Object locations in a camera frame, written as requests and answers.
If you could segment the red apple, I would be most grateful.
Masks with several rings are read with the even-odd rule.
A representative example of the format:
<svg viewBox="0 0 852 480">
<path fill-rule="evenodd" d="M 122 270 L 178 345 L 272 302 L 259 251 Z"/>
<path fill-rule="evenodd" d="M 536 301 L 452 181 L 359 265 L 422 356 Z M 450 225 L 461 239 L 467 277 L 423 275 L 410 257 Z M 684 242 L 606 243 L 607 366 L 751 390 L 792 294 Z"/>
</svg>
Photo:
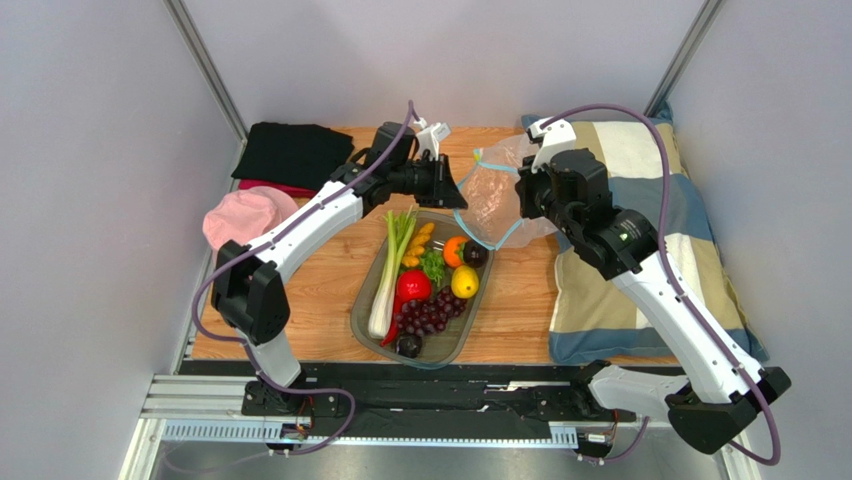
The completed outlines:
<svg viewBox="0 0 852 480">
<path fill-rule="evenodd" d="M 406 271 L 397 280 L 396 297 L 402 302 L 427 300 L 431 295 L 431 280 L 422 270 Z"/>
</svg>

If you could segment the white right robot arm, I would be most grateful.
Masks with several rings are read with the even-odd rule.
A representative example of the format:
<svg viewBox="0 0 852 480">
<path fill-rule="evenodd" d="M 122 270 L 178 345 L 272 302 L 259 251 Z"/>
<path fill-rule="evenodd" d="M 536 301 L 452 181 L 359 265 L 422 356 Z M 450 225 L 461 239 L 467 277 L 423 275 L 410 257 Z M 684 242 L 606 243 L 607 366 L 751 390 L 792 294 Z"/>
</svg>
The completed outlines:
<svg viewBox="0 0 852 480">
<path fill-rule="evenodd" d="M 770 405 L 790 388 L 789 376 L 745 352 L 695 301 L 652 223 L 614 205 L 605 165 L 587 149 L 567 150 L 546 163 L 528 156 L 518 173 L 522 217 L 545 218 L 561 231 L 582 261 L 638 307 L 683 370 L 668 376 L 593 361 L 571 382 L 588 408 L 665 420 L 704 454 L 729 445 L 778 464 Z"/>
</svg>

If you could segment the orange fruit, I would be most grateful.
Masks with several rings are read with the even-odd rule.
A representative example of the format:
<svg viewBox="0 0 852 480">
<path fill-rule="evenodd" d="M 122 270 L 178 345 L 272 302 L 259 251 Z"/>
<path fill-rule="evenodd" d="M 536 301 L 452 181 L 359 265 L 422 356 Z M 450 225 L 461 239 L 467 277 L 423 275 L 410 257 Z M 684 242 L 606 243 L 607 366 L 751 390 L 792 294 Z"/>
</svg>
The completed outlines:
<svg viewBox="0 0 852 480">
<path fill-rule="evenodd" d="M 468 242 L 465 236 L 454 236 L 447 239 L 442 248 L 442 258 L 447 267 L 455 269 L 464 264 L 463 250 Z"/>
</svg>

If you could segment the clear zip top bag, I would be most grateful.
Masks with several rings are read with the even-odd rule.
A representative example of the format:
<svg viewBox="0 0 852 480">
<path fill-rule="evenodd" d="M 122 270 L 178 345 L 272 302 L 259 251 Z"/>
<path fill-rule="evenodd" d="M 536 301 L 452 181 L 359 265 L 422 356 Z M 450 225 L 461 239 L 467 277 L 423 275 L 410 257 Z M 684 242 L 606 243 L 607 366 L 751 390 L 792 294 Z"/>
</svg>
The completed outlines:
<svg viewBox="0 0 852 480">
<path fill-rule="evenodd" d="M 455 210 L 453 217 L 468 237 L 488 250 L 523 248 L 556 232 L 544 218 L 530 220 L 520 215 L 515 191 L 518 169 L 536 151 L 524 134 L 477 148 L 473 167 L 458 182 L 468 207 Z"/>
</svg>

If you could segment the dark mangosteen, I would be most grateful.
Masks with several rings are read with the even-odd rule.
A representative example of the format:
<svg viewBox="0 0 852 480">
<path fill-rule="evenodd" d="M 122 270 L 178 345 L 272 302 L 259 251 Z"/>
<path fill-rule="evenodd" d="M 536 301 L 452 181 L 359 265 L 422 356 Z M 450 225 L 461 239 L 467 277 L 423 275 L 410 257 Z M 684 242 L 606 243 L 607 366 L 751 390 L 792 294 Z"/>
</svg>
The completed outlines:
<svg viewBox="0 0 852 480">
<path fill-rule="evenodd" d="M 396 339 L 395 352 L 405 358 L 418 358 L 423 350 L 423 338 L 416 334 L 403 334 Z"/>
</svg>

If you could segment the yellow lemon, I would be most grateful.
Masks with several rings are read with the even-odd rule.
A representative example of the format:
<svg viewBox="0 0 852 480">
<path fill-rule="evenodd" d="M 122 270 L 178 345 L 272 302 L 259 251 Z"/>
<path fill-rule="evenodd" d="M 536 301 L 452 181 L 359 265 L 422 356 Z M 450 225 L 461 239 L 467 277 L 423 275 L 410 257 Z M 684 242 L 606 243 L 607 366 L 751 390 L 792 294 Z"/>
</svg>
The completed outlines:
<svg viewBox="0 0 852 480">
<path fill-rule="evenodd" d="M 452 293 L 460 299 L 469 299 L 475 296 L 480 287 L 480 281 L 475 269 L 462 265 L 453 271 L 451 278 Z"/>
</svg>

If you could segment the ginger root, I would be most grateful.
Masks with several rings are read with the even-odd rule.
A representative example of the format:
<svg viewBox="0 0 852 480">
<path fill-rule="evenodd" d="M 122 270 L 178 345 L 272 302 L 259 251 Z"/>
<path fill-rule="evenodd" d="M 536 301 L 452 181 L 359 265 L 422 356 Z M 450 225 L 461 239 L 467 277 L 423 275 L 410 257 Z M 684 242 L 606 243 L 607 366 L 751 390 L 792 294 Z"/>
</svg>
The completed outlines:
<svg viewBox="0 0 852 480">
<path fill-rule="evenodd" d="M 417 230 L 402 256 L 401 265 L 403 267 L 411 269 L 420 264 L 420 259 L 425 253 L 426 246 L 431 240 L 434 229 L 435 224 L 428 222 Z"/>
</svg>

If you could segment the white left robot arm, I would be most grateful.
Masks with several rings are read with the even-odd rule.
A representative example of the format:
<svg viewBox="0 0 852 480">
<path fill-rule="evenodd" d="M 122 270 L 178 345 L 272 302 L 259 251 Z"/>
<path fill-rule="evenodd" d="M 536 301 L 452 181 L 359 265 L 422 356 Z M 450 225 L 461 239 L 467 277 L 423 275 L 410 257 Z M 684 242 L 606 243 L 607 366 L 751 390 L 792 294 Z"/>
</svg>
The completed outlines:
<svg viewBox="0 0 852 480">
<path fill-rule="evenodd" d="M 308 203 L 269 232 L 218 251 L 209 284 L 211 305 L 235 329 L 265 383 L 286 389 L 301 375 L 285 327 L 291 309 L 285 285 L 321 246 L 394 194 L 420 207 L 464 209 L 440 143 L 451 133 L 444 122 L 386 122 L 370 147 L 342 164 Z"/>
</svg>

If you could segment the purple grape bunch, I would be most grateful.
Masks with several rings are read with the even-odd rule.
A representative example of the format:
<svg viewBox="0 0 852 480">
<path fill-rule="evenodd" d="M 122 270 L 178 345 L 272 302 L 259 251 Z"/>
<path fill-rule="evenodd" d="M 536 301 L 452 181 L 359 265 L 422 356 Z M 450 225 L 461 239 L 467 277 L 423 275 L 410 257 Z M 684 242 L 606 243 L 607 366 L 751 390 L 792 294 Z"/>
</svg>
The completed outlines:
<svg viewBox="0 0 852 480">
<path fill-rule="evenodd" d="M 451 320 L 466 310 L 467 299 L 457 298 L 449 287 L 440 289 L 427 300 L 403 302 L 397 316 L 398 333 L 420 337 L 444 332 Z"/>
</svg>

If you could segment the dark purple plum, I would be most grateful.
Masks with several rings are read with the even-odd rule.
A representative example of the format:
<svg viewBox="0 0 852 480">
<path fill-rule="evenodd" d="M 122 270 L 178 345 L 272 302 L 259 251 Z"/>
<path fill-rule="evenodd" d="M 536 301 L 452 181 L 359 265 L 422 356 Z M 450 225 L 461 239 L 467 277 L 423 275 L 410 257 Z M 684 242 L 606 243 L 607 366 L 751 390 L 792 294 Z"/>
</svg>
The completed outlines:
<svg viewBox="0 0 852 480">
<path fill-rule="evenodd" d="M 474 269 L 481 268 L 488 262 L 490 251 L 483 245 L 473 240 L 468 240 L 462 247 L 461 257 L 465 265 Z"/>
</svg>

